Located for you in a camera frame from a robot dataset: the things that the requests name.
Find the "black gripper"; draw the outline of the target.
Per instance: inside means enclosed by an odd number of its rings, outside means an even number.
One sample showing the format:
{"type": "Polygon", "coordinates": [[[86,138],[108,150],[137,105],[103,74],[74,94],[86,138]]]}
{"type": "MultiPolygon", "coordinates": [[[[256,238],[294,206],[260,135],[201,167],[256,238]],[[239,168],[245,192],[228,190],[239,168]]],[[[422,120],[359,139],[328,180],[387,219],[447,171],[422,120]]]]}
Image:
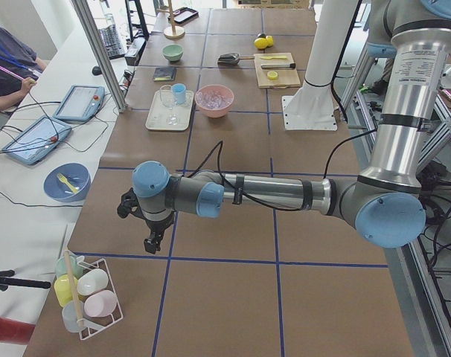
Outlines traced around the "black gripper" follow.
{"type": "Polygon", "coordinates": [[[134,217],[146,222],[147,227],[150,229],[150,235],[144,239],[144,250],[149,254],[156,254],[161,250],[164,231],[174,223],[174,213],[172,212],[160,220],[147,218],[140,208],[137,196],[133,192],[132,187],[121,196],[121,203],[117,207],[117,214],[122,219],[132,214],[134,217]]]}

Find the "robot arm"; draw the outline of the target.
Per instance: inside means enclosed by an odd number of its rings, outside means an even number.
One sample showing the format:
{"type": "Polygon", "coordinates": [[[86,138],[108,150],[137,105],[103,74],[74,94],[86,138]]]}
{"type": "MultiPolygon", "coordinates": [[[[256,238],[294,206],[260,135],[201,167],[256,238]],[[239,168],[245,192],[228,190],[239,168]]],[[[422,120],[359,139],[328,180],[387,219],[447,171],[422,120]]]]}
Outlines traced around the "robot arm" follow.
{"type": "Polygon", "coordinates": [[[317,210],[347,222],[365,240],[399,248],[426,225],[419,201],[418,160],[451,51],[451,1],[375,1],[368,52],[394,65],[375,129],[368,166],[355,179],[320,181],[224,174],[198,167],[189,176],[157,161],[139,164],[123,194],[119,217],[145,221],[151,254],[178,212],[215,218],[226,199],[284,211],[317,210]]]}

